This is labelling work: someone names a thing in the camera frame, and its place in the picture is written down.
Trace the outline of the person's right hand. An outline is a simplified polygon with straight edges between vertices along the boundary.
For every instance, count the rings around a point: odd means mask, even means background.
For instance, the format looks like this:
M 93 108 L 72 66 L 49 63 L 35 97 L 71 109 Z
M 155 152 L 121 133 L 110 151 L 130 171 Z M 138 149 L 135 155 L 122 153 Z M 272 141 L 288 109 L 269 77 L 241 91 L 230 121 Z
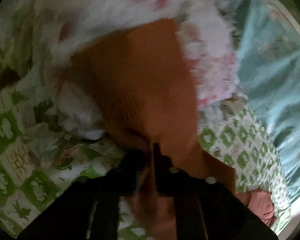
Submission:
M 269 228 L 273 226 L 276 217 L 270 192 L 257 189 L 235 193 L 235 197 Z

